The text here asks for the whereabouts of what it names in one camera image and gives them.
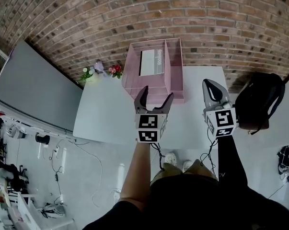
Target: white marker cube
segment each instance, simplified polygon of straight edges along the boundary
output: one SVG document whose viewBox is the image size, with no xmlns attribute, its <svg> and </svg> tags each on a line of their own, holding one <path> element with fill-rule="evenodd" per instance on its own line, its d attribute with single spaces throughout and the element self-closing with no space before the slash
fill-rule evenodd
<svg viewBox="0 0 289 230">
<path fill-rule="evenodd" d="M 166 114 L 136 114 L 138 142 L 159 142 L 167 124 Z"/>
<path fill-rule="evenodd" d="M 206 112 L 206 120 L 214 138 L 232 135 L 236 128 L 235 108 Z"/>
</svg>

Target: flower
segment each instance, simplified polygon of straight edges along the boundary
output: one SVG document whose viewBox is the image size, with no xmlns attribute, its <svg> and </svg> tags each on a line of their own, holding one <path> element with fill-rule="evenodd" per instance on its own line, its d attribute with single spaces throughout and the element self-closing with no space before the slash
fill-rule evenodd
<svg viewBox="0 0 289 230">
<path fill-rule="evenodd" d="M 122 68 L 120 65 L 115 65 L 115 69 L 117 72 L 121 72 L 122 71 Z"/>
<path fill-rule="evenodd" d="M 114 74 L 114 73 L 116 73 L 116 69 L 115 68 L 109 68 L 109 72 L 111 73 L 111 74 Z"/>
</svg>

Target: gray panel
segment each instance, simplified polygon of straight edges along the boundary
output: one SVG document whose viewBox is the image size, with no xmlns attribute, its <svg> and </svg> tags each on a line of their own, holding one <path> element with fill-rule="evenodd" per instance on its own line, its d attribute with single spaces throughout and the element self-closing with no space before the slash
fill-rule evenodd
<svg viewBox="0 0 289 230">
<path fill-rule="evenodd" d="M 43 122 L 74 129 L 82 89 L 20 41 L 0 75 L 0 101 Z"/>
</svg>

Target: black and white pattern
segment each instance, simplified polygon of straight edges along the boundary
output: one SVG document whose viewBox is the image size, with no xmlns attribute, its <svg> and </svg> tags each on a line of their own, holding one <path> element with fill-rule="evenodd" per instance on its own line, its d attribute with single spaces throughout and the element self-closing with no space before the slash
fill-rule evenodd
<svg viewBox="0 0 289 230">
<path fill-rule="evenodd" d="M 140 141 L 149 141 L 149 142 L 157 142 L 157 131 L 141 131 L 139 130 L 139 139 Z"/>
<path fill-rule="evenodd" d="M 225 129 L 219 129 L 217 131 L 216 137 L 220 136 L 228 136 L 232 132 L 233 128 L 225 128 Z"/>
<path fill-rule="evenodd" d="M 157 128 L 158 115 L 141 115 L 139 128 Z"/>
<path fill-rule="evenodd" d="M 229 126 L 234 124 L 230 110 L 225 111 L 223 110 L 216 112 L 216 120 L 218 127 Z"/>
<path fill-rule="evenodd" d="M 211 133 L 213 134 L 213 132 L 215 131 L 215 128 L 214 128 L 214 126 L 212 125 L 212 123 L 211 123 L 209 117 L 207 117 L 207 125 L 208 125 L 208 127 L 209 127 Z"/>
<path fill-rule="evenodd" d="M 164 130 L 165 130 L 165 125 L 166 125 L 166 123 L 167 123 L 167 119 L 164 120 L 164 122 L 163 122 L 163 124 L 162 124 L 162 127 L 161 127 L 161 129 L 160 129 L 160 137 L 162 136 L 162 134 L 163 134 L 163 132 L 164 132 Z"/>
</svg>

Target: khaki shorts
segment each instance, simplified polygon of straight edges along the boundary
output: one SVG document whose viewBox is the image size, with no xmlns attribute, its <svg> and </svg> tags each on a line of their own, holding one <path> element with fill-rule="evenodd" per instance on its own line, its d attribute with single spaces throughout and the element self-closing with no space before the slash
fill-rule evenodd
<svg viewBox="0 0 289 230">
<path fill-rule="evenodd" d="M 163 163 L 163 168 L 164 168 L 164 171 L 159 171 L 155 175 L 154 179 L 150 183 L 151 185 L 155 181 L 157 181 L 161 178 L 183 174 L 181 169 L 179 169 L 179 168 L 177 168 L 174 165 L 171 165 L 169 163 Z M 191 167 L 188 170 L 186 170 L 186 172 L 184 174 L 199 174 L 199 175 L 211 177 L 215 180 L 217 179 L 205 165 L 203 165 L 203 166 L 201 165 L 201 161 L 198 159 L 195 160 L 195 162 L 191 165 Z"/>
</svg>

